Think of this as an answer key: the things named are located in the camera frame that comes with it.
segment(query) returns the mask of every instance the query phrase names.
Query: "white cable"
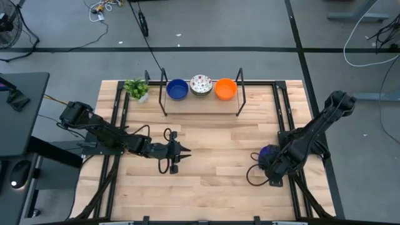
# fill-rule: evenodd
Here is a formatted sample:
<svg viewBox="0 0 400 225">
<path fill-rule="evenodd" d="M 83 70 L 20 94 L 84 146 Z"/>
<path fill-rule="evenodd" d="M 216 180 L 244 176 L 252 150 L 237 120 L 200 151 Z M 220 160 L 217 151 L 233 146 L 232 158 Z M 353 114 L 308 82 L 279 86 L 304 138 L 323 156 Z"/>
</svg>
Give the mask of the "white cable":
<svg viewBox="0 0 400 225">
<path fill-rule="evenodd" d="M 92 8 L 93 8 L 94 6 L 97 6 L 97 5 L 100 5 L 100 4 L 104 4 L 104 7 L 106 8 L 106 10 L 109 11 L 109 12 L 111 12 L 111 10 L 113 10 L 113 7 L 112 7 L 111 5 L 112 5 L 112 4 L 118 4 L 118 3 L 117 3 L 117 2 L 110 2 L 110 1 L 106 1 L 106 0 L 101 0 L 101 1 L 99 1 L 98 3 L 93 4 L 92 6 L 90 6 L 90 8 L 89 8 L 89 20 L 90 20 L 91 22 L 98 22 L 98 21 L 101 21 L 101 20 L 102 20 L 102 19 L 96 19 L 96 20 L 93 20 L 93 19 L 92 19 Z M 98 14 L 99 14 L 102 18 L 104 18 L 102 12 L 98 12 Z"/>
<path fill-rule="evenodd" d="M 359 67 L 359 68 L 360 68 L 360 67 L 373 66 L 373 65 L 378 65 L 378 64 L 385 64 L 385 63 L 388 63 L 388 62 L 390 62 L 390 61 L 395 60 L 397 57 L 400 56 L 400 54 L 398 54 L 397 56 L 395 56 L 395 57 L 392 58 L 392 59 L 388 59 L 388 60 L 383 61 L 383 62 L 369 63 L 369 64 L 365 64 L 365 65 L 355 65 L 355 64 L 349 62 L 348 59 L 347 59 L 347 57 L 346 57 L 346 47 L 347 47 L 347 45 L 348 45 L 348 43 L 349 43 L 351 37 L 353 36 L 354 31 L 355 31 L 356 28 L 358 27 L 358 24 L 364 19 L 364 16 L 375 6 L 375 4 L 376 4 L 377 2 L 378 2 L 378 1 L 376 1 L 376 2 L 368 9 L 368 11 L 367 11 L 364 15 L 361 16 L 360 20 L 356 23 L 356 26 L 355 26 L 354 29 L 351 31 L 350 36 L 349 36 L 349 39 L 347 39 L 346 43 L 344 44 L 344 47 L 343 47 L 343 56 L 344 56 L 344 60 L 346 60 L 346 62 L 347 62 L 350 66 L 354 66 L 354 67 Z"/>
</svg>

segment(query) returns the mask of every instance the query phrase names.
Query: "plant pot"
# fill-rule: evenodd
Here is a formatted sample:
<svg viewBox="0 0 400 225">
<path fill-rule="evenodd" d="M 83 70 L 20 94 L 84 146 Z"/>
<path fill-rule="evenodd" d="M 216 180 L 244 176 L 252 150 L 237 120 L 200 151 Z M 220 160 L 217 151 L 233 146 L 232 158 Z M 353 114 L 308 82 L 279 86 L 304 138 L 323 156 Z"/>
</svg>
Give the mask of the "plant pot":
<svg viewBox="0 0 400 225">
<path fill-rule="evenodd" d="M 137 101 L 139 103 L 145 103 L 147 100 L 149 99 L 149 93 L 147 92 L 146 94 L 144 94 L 140 99 L 138 99 Z"/>
</svg>

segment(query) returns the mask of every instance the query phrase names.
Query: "fan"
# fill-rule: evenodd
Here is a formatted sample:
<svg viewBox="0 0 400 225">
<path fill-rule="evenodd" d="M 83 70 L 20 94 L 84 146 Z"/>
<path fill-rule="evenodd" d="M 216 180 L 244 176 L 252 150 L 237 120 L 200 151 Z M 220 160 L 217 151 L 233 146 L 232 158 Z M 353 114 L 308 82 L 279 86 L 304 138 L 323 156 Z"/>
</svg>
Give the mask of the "fan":
<svg viewBox="0 0 400 225">
<path fill-rule="evenodd" d="M 0 49 L 12 47 L 19 39 L 23 23 L 18 8 L 10 0 L 0 1 Z"/>
<path fill-rule="evenodd" d="M 0 0 L 0 50 L 11 48 L 18 41 L 21 32 L 23 31 L 23 25 L 26 30 L 36 38 L 36 41 L 33 43 L 31 50 L 25 55 L 11 59 L 0 59 L 0 61 L 8 63 L 15 59 L 25 58 L 32 54 L 39 42 L 39 38 L 26 26 L 21 14 L 20 8 L 24 2 L 25 0 L 20 0 L 19 4 L 15 5 L 11 0 Z"/>
</svg>

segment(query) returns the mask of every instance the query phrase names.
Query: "black desk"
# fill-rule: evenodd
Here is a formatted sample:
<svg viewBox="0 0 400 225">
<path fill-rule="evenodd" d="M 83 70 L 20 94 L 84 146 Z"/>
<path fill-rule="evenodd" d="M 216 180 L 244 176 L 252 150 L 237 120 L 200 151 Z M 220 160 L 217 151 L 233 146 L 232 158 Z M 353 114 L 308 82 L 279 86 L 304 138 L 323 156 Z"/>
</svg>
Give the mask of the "black desk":
<svg viewBox="0 0 400 225">
<path fill-rule="evenodd" d="M 19 156 L 25 152 L 31 137 L 43 94 L 49 80 L 46 72 L 26 74 L 1 74 L 24 93 L 31 101 L 22 112 L 16 112 L 6 104 L 8 92 L 0 92 L 0 157 Z"/>
<path fill-rule="evenodd" d="M 17 112 L 6 103 L 8 92 L 0 92 L 0 159 L 8 162 L 6 175 L 0 187 L 0 224 L 18 225 L 21 218 L 29 216 L 36 201 L 33 193 L 36 190 L 37 179 L 33 178 L 37 178 L 34 173 L 35 170 L 39 171 L 39 157 L 66 164 L 76 171 L 81 167 L 82 158 L 31 136 L 49 74 L 36 72 L 0 76 L 30 99 L 24 109 Z M 14 165 L 23 159 L 31 161 L 29 176 L 23 187 L 14 189 L 9 183 L 11 171 Z"/>
<path fill-rule="evenodd" d="M 31 185 L 34 167 L 38 159 L 36 153 L 25 153 L 31 138 L 33 126 L 42 103 L 43 94 L 49 79 L 46 72 L 29 74 L 2 74 L 2 78 L 13 83 L 28 96 L 31 101 L 22 112 L 14 111 L 6 104 L 8 92 L 0 92 L 0 159 L 9 161 L 5 180 L 0 190 L 1 224 L 15 225 L 19 223 L 23 212 L 27 193 Z M 20 189 L 13 189 L 9 183 L 11 169 L 20 160 L 32 162 L 28 181 Z"/>
</svg>

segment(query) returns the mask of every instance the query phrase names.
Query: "orange bowl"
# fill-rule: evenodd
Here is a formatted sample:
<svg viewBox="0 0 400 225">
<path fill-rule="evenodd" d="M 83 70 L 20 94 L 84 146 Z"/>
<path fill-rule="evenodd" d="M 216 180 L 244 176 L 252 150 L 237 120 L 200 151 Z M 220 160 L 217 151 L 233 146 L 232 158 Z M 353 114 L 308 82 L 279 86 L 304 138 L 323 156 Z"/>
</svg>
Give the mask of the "orange bowl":
<svg viewBox="0 0 400 225">
<path fill-rule="evenodd" d="M 222 78 L 215 84 L 215 93 L 220 100 L 231 100 L 237 90 L 236 83 L 228 78 Z"/>
</svg>

